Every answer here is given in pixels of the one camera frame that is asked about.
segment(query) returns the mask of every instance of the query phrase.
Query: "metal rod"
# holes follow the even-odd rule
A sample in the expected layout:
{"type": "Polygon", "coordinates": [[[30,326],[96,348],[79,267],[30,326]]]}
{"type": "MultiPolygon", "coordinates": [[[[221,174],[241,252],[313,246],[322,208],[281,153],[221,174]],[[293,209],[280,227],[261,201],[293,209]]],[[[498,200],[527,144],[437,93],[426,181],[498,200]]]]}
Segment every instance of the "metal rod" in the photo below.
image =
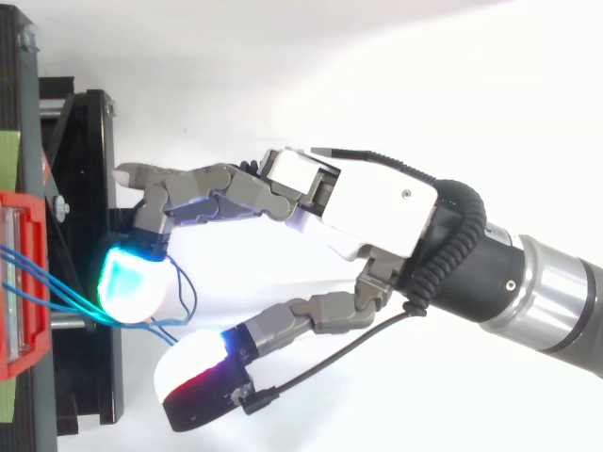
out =
{"type": "Polygon", "coordinates": [[[40,100],[40,118],[52,120],[60,116],[65,104],[65,99],[42,99],[40,100]]]}
{"type": "Polygon", "coordinates": [[[52,312],[50,314],[50,326],[53,330],[74,330],[86,328],[88,325],[81,315],[52,312]]]}

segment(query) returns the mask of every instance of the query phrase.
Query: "blue light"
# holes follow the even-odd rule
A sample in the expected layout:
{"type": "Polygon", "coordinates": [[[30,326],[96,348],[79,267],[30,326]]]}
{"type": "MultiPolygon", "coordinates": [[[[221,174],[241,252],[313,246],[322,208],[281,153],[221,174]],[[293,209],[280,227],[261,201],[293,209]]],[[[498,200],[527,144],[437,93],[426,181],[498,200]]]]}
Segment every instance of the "blue light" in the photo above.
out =
{"type": "Polygon", "coordinates": [[[171,275],[169,262],[147,261],[113,247],[97,286],[101,307],[122,323],[142,322],[159,308],[171,275]]]}

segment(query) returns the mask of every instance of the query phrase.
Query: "cable connector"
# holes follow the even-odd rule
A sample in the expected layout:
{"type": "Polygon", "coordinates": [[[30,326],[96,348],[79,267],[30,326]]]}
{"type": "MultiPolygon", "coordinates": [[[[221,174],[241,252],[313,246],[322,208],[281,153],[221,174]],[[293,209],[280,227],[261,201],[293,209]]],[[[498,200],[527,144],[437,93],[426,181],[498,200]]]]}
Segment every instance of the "cable connector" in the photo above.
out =
{"type": "Polygon", "coordinates": [[[266,408],[270,403],[279,398],[279,390],[272,386],[268,389],[263,389],[257,393],[253,393],[241,399],[241,406],[246,414],[254,414],[263,408],[266,408]]]}

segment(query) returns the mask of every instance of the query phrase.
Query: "green tape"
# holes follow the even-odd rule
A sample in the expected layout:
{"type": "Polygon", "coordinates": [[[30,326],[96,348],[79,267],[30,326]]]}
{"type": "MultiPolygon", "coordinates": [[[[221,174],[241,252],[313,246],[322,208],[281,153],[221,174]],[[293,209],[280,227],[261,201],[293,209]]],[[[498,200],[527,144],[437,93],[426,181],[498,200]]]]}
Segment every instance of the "green tape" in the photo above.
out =
{"type": "Polygon", "coordinates": [[[15,191],[21,132],[0,130],[0,191],[15,191]]]}
{"type": "MultiPolygon", "coordinates": [[[[0,191],[15,191],[21,132],[0,130],[0,191]]],[[[0,381],[0,423],[12,423],[15,413],[16,379],[0,381]]]]}
{"type": "Polygon", "coordinates": [[[0,423],[11,424],[15,413],[17,379],[0,381],[0,423]]]}

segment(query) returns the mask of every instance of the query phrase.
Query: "blue wire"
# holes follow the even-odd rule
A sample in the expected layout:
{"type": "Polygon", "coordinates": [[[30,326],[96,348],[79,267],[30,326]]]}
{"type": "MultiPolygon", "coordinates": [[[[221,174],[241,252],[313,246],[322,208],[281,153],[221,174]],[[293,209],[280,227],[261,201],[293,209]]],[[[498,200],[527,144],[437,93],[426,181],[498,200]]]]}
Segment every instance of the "blue wire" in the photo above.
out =
{"type": "Polygon", "coordinates": [[[173,337],[171,334],[168,333],[168,331],[165,328],[162,327],[157,327],[161,332],[163,332],[166,336],[168,336],[170,339],[172,339],[172,341],[174,343],[178,342],[178,339],[176,339],[175,337],[173,337]]]}
{"type": "MultiPolygon", "coordinates": [[[[24,261],[25,263],[27,263],[29,266],[31,266],[36,273],[40,273],[42,276],[48,278],[48,280],[50,280],[52,283],[56,284],[58,287],[60,287],[63,291],[67,292],[69,295],[71,295],[72,297],[74,297],[75,299],[78,299],[79,301],[81,301],[83,304],[87,305],[88,307],[90,307],[93,311],[99,313],[100,315],[103,316],[107,316],[106,313],[101,310],[100,308],[98,308],[97,306],[94,306],[92,303],[90,303],[88,300],[86,300],[85,298],[83,298],[81,295],[79,295],[77,292],[75,292],[74,290],[72,290],[72,288],[70,288],[69,286],[65,285],[63,282],[61,282],[60,280],[58,280],[57,278],[55,278],[54,276],[52,276],[50,273],[48,273],[46,270],[44,270],[42,267],[38,266],[35,262],[31,261],[30,259],[27,259],[25,256],[23,256],[21,253],[15,251],[15,250],[11,250],[9,247],[7,247],[6,245],[0,245],[0,249],[4,252],[7,252],[8,254],[12,254],[13,256],[15,256],[17,259],[20,259],[22,261],[24,261]]],[[[5,260],[7,260],[7,256],[3,255],[2,256],[5,260]]]]}
{"type": "Polygon", "coordinates": [[[81,305],[77,304],[77,302],[73,301],[72,299],[69,299],[68,296],[66,294],[64,294],[63,292],[61,292],[61,290],[58,287],[56,287],[54,284],[52,284],[51,282],[48,282],[47,280],[41,278],[39,275],[35,274],[27,266],[24,266],[23,264],[18,263],[17,261],[15,261],[15,260],[7,257],[5,254],[2,254],[2,258],[5,261],[13,264],[17,268],[20,268],[21,270],[26,271],[27,273],[29,273],[31,276],[33,276],[34,278],[36,278],[36,280],[38,280],[40,283],[42,283],[46,287],[48,287],[55,295],[57,295],[58,297],[60,297],[67,304],[69,304],[70,306],[74,307],[78,312],[84,313],[86,316],[90,317],[92,320],[94,320],[94,321],[100,321],[100,320],[113,321],[114,320],[112,317],[110,317],[108,315],[100,316],[100,315],[98,315],[96,313],[88,311],[84,306],[81,306],[81,305]]]}
{"type": "Polygon", "coordinates": [[[49,303],[47,301],[41,300],[41,299],[37,299],[35,297],[32,297],[31,295],[27,294],[26,292],[19,290],[11,285],[6,284],[5,282],[2,282],[2,287],[6,290],[8,290],[9,292],[12,292],[15,295],[18,295],[19,297],[23,298],[23,299],[28,299],[29,301],[33,302],[33,303],[37,303],[41,306],[44,306],[46,308],[52,308],[52,309],[56,309],[57,311],[62,311],[64,313],[71,313],[71,314],[76,314],[78,313],[77,310],[72,309],[72,308],[67,308],[65,306],[60,306],[58,304],[55,303],[49,303]]]}
{"type": "MultiPolygon", "coordinates": [[[[29,266],[31,266],[33,268],[33,270],[35,271],[35,273],[37,273],[37,275],[34,275],[33,274],[34,272],[30,271],[28,268],[24,268],[22,265],[20,265],[15,260],[11,259],[9,256],[6,256],[5,254],[2,254],[2,258],[5,259],[7,262],[10,262],[11,264],[14,264],[15,266],[18,266],[19,268],[24,269],[28,273],[32,274],[32,276],[36,277],[36,279],[38,279],[39,281],[41,281],[40,280],[40,274],[41,274],[42,277],[47,278],[52,283],[54,283],[55,285],[57,285],[60,289],[62,289],[64,292],[67,292],[67,294],[71,295],[72,297],[75,297],[76,299],[78,299],[79,301],[81,301],[83,304],[87,305],[89,308],[91,308],[98,315],[102,315],[106,319],[113,320],[112,317],[110,317],[109,315],[107,315],[107,313],[105,313],[102,309],[100,309],[97,306],[94,306],[88,300],[86,300],[81,295],[79,295],[77,292],[75,292],[74,290],[72,290],[72,288],[70,288],[69,286],[65,285],[63,282],[61,282],[60,280],[58,280],[57,278],[55,278],[54,276],[52,276],[50,273],[48,273],[46,270],[44,270],[42,267],[38,266],[36,263],[34,263],[33,261],[31,261],[30,259],[27,259],[25,256],[23,256],[18,251],[12,250],[9,247],[7,247],[6,245],[0,245],[0,249],[2,251],[4,251],[4,252],[12,254],[17,259],[21,259],[22,261],[26,262],[29,266]]],[[[182,273],[188,279],[188,276],[186,275],[186,273],[184,273],[184,271],[182,271],[182,273]]],[[[179,319],[176,319],[176,318],[166,318],[164,320],[158,320],[156,322],[153,322],[150,325],[151,326],[158,326],[158,327],[182,327],[182,326],[185,326],[185,325],[188,324],[188,321],[190,320],[191,316],[192,315],[187,316],[187,318],[185,320],[179,320],[179,319]]]]}
{"type": "MultiPolygon", "coordinates": [[[[32,303],[39,304],[40,306],[44,306],[44,307],[47,307],[47,308],[56,309],[57,311],[62,311],[64,313],[72,313],[72,314],[78,314],[78,313],[80,313],[80,314],[89,316],[89,313],[87,311],[83,310],[81,307],[79,309],[72,309],[72,308],[66,308],[65,306],[61,306],[59,304],[49,303],[49,302],[44,301],[42,299],[37,299],[35,297],[32,297],[31,295],[27,294],[26,292],[24,292],[22,290],[19,290],[19,289],[15,288],[15,287],[12,287],[11,285],[6,284],[5,282],[2,282],[2,287],[4,289],[8,290],[9,292],[12,292],[13,294],[18,295],[19,297],[22,297],[24,299],[27,299],[27,300],[31,301],[32,303]]],[[[59,298],[63,299],[63,301],[68,302],[65,299],[66,296],[64,296],[63,294],[56,293],[56,295],[59,298]]],[[[169,339],[167,336],[164,336],[159,331],[153,330],[147,324],[126,325],[126,324],[121,324],[119,322],[111,323],[111,322],[106,322],[104,320],[99,321],[96,318],[93,318],[92,320],[96,321],[97,323],[100,323],[101,325],[105,325],[107,327],[112,327],[112,328],[123,328],[123,329],[127,329],[127,330],[146,330],[146,331],[150,331],[153,334],[155,334],[156,336],[158,336],[161,339],[163,339],[164,341],[166,341],[171,346],[173,346],[173,341],[171,339],[169,339]]]]}
{"type": "MultiPolygon", "coordinates": [[[[12,254],[14,254],[14,255],[16,255],[18,257],[23,257],[24,261],[26,261],[28,263],[31,263],[31,261],[29,261],[29,259],[25,258],[24,256],[21,256],[16,251],[8,249],[4,245],[2,245],[0,248],[2,248],[2,250],[9,250],[12,254]]],[[[32,264],[31,266],[34,267],[34,269],[38,270],[38,271],[34,272],[34,271],[32,271],[32,268],[28,268],[27,266],[24,266],[24,265],[18,263],[17,261],[15,261],[15,260],[11,259],[10,257],[6,256],[4,253],[2,254],[2,258],[5,259],[7,262],[15,265],[16,267],[18,267],[18,268],[26,271],[30,275],[32,275],[34,278],[36,278],[38,281],[40,281],[42,284],[44,284],[46,287],[48,287],[50,290],[52,290],[53,293],[55,295],[57,295],[60,299],[62,299],[64,302],[66,302],[70,306],[73,306],[74,309],[67,308],[67,307],[64,307],[64,306],[61,306],[61,305],[57,305],[55,303],[49,303],[49,302],[46,302],[46,301],[44,301],[42,299],[36,299],[35,297],[30,296],[26,292],[23,292],[23,291],[21,291],[19,289],[16,289],[16,288],[14,288],[14,287],[6,284],[5,282],[3,282],[2,286],[6,290],[8,290],[9,292],[12,292],[12,293],[14,293],[16,295],[19,295],[20,297],[23,297],[24,299],[28,299],[29,301],[32,301],[34,303],[38,303],[41,306],[49,307],[49,308],[56,309],[56,310],[62,311],[62,312],[80,313],[82,315],[90,317],[92,320],[96,321],[97,323],[100,323],[102,325],[106,325],[108,327],[123,328],[123,329],[127,329],[127,330],[147,330],[147,331],[150,331],[153,334],[157,335],[158,337],[160,337],[161,339],[163,339],[164,341],[166,341],[171,346],[173,345],[173,341],[171,339],[169,339],[167,336],[164,336],[159,331],[153,330],[151,328],[151,326],[153,326],[153,325],[149,325],[147,323],[123,324],[121,322],[118,322],[117,320],[115,320],[114,318],[112,318],[111,316],[107,315],[106,313],[104,313],[102,311],[100,313],[103,314],[103,316],[106,317],[106,318],[101,318],[100,316],[97,316],[94,313],[91,313],[91,312],[87,311],[83,306],[78,305],[74,300],[70,299],[67,296],[67,294],[64,294],[63,292],[61,292],[61,290],[58,287],[56,287],[55,285],[53,285],[51,282],[43,280],[39,276],[39,273],[41,273],[44,277],[47,277],[48,280],[51,280],[51,281],[54,280],[54,281],[58,282],[58,280],[56,278],[54,278],[52,275],[50,275],[45,270],[41,269],[39,266],[36,266],[35,264],[31,263],[32,264]]],[[[65,284],[62,284],[62,282],[59,282],[59,283],[63,287],[66,287],[67,289],[69,289],[69,287],[65,286],[65,284]]],[[[100,311],[98,308],[96,308],[96,306],[93,306],[89,301],[87,301],[85,299],[83,299],[83,300],[89,306],[94,307],[95,311],[100,311]]]]}
{"type": "Polygon", "coordinates": [[[159,328],[161,328],[161,327],[183,327],[183,326],[188,325],[188,322],[190,321],[190,319],[195,315],[195,312],[197,311],[197,304],[198,304],[199,297],[197,296],[197,291],[195,290],[195,285],[192,283],[192,281],[188,277],[187,273],[176,263],[176,261],[174,261],[171,258],[171,256],[168,255],[168,259],[170,260],[170,263],[176,268],[176,272],[178,274],[178,297],[180,299],[180,304],[182,304],[182,306],[187,311],[187,316],[184,318],[184,320],[179,320],[177,318],[166,318],[164,320],[155,320],[153,323],[151,323],[151,325],[157,326],[159,328]],[[192,290],[194,301],[193,301],[192,310],[190,310],[190,311],[188,310],[188,307],[182,300],[181,275],[185,277],[188,285],[190,286],[190,289],[192,290]]]}

